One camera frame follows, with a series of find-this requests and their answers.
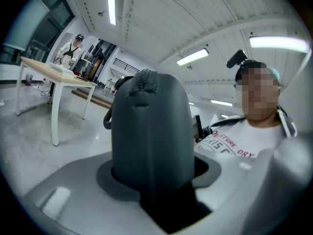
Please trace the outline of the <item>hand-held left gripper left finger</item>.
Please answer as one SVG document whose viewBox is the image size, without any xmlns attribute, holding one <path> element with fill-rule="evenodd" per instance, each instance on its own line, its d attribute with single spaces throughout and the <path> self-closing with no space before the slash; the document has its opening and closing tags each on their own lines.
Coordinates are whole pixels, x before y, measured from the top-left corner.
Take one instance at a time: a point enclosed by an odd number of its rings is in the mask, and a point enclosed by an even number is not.
<svg viewBox="0 0 313 235">
<path fill-rule="evenodd" d="M 215 154 L 107 152 L 66 164 L 25 196 L 52 235 L 175 235 L 208 218 Z"/>
</svg>

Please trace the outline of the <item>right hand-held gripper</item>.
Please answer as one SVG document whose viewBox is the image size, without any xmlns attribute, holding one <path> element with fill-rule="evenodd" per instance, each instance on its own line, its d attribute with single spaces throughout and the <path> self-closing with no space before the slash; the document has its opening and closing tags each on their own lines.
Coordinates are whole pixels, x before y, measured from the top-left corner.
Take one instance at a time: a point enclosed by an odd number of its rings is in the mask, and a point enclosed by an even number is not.
<svg viewBox="0 0 313 235">
<path fill-rule="evenodd" d="M 212 133 L 210 126 L 202 128 L 201 119 L 199 115 L 195 115 L 192 118 L 193 139 L 195 142 L 200 142 Z"/>
</svg>

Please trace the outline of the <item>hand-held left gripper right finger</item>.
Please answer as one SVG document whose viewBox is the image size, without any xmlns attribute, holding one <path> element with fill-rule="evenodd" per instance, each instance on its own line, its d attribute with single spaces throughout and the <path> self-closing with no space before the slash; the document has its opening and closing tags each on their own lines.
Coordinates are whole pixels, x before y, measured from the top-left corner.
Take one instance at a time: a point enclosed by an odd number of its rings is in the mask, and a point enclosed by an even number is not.
<svg viewBox="0 0 313 235">
<path fill-rule="evenodd" d="M 301 133 L 263 151 L 232 194 L 219 206 L 218 188 L 202 195 L 212 213 L 181 235 L 269 235 L 291 214 L 313 177 L 313 135 Z"/>
</svg>

